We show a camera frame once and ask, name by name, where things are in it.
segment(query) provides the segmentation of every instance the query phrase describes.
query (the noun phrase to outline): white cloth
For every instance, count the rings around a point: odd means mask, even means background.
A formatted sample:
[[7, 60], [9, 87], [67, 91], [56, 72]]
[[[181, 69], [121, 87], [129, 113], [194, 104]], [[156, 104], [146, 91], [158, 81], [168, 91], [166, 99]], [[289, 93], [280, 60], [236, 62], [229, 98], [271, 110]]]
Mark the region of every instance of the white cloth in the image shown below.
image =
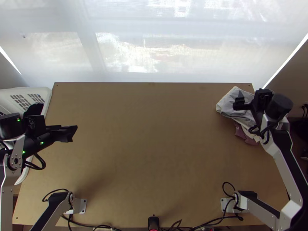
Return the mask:
[[239, 91], [242, 92], [243, 96], [245, 97], [245, 103], [250, 103], [253, 98], [254, 94], [244, 91], [238, 87], [233, 87], [221, 100], [216, 104], [216, 111], [221, 115], [231, 118], [234, 121], [241, 124], [242, 129], [246, 135], [250, 138], [254, 139], [256, 142], [259, 141], [259, 137], [250, 134], [248, 129], [251, 128], [256, 124], [253, 115], [250, 110], [239, 110], [236, 111], [233, 109], [233, 103], [235, 102], [235, 98], [238, 97]]

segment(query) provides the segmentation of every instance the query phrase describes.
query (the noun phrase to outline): basket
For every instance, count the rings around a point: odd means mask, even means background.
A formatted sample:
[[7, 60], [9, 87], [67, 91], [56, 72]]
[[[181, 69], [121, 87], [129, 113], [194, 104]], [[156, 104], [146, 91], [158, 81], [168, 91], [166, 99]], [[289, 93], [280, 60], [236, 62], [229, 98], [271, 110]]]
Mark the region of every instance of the basket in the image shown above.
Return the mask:
[[[46, 116], [52, 91], [48, 87], [17, 87], [0, 90], [0, 116], [18, 112], [23, 117], [23, 113], [32, 104], [44, 104], [41, 115]], [[29, 171], [25, 167], [15, 185], [20, 184]]]

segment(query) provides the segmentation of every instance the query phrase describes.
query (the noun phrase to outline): white curtain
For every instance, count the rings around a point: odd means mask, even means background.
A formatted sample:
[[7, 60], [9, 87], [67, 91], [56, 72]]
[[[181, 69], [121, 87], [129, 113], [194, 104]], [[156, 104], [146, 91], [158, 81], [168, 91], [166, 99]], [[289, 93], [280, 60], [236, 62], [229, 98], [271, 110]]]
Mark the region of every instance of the white curtain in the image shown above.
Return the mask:
[[308, 32], [307, 0], [0, 0], [0, 46], [29, 86], [252, 82]]

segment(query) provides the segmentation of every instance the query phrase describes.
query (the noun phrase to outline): tabletop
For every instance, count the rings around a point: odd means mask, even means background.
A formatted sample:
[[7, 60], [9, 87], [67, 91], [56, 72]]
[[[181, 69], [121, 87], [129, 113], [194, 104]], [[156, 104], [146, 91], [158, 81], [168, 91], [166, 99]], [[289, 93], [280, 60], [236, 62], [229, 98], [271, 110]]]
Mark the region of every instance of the tabletop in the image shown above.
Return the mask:
[[[13, 222], [34, 224], [48, 206], [41, 199], [58, 188], [88, 199], [75, 221], [118, 228], [146, 227], [153, 214], [162, 227], [221, 217], [224, 181], [281, 209], [288, 199], [272, 157], [236, 137], [233, 121], [215, 111], [235, 85], [253, 92], [230, 83], [55, 83], [46, 124], [78, 130], [72, 143], [40, 152], [47, 167], [29, 171]], [[220, 225], [261, 224], [243, 217]]]

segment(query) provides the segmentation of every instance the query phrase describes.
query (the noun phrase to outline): cloth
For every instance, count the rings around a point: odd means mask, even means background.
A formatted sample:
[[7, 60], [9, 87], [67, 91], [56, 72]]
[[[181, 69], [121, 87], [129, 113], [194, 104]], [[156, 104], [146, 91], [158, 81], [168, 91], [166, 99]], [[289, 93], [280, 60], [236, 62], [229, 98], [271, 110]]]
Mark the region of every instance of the cloth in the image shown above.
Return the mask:
[[235, 102], [235, 98], [238, 97], [239, 91], [242, 92], [245, 103], [250, 103], [253, 98], [254, 94], [244, 91], [238, 87], [233, 87], [221, 100], [216, 104], [216, 111], [220, 113], [222, 116], [228, 117], [236, 121], [242, 126], [243, 132], [245, 136], [254, 139], [256, 142], [259, 142], [259, 137], [250, 134], [248, 129], [251, 128], [256, 124], [253, 115], [250, 110], [233, 110], [233, 103]]
[[240, 125], [239, 123], [234, 121], [234, 125], [235, 125], [235, 135], [238, 137], [241, 137], [242, 139], [245, 140], [245, 143], [247, 144], [251, 144], [251, 145], [257, 145], [258, 143], [250, 138], [248, 135], [245, 134], [245, 132], [243, 131], [243, 127], [242, 125]]

